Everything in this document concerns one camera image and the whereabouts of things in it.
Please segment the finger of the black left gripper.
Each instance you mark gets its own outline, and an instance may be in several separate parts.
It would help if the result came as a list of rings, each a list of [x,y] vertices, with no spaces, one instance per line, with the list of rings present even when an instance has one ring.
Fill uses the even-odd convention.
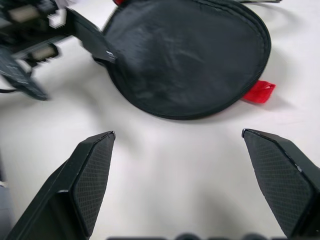
[[[67,8],[65,27],[68,34],[78,38],[82,42],[82,46],[94,58],[115,63],[117,58],[108,46],[103,33],[87,18],[77,11]]]
[[[12,57],[12,53],[6,48],[0,47],[0,75],[13,87],[13,89],[1,89],[2,94],[22,92],[36,100],[47,101],[48,95],[32,80],[31,75]]]

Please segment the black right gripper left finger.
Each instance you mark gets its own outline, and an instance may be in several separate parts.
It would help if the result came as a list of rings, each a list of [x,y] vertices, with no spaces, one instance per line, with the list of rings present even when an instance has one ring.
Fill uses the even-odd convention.
[[[44,182],[8,240],[88,240],[107,188],[114,131],[80,142]]]

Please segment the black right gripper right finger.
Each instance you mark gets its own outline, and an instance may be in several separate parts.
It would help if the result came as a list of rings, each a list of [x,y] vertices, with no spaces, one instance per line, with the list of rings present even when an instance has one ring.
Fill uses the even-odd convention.
[[[242,131],[259,188],[284,235],[320,238],[320,169],[292,141],[245,128]]]

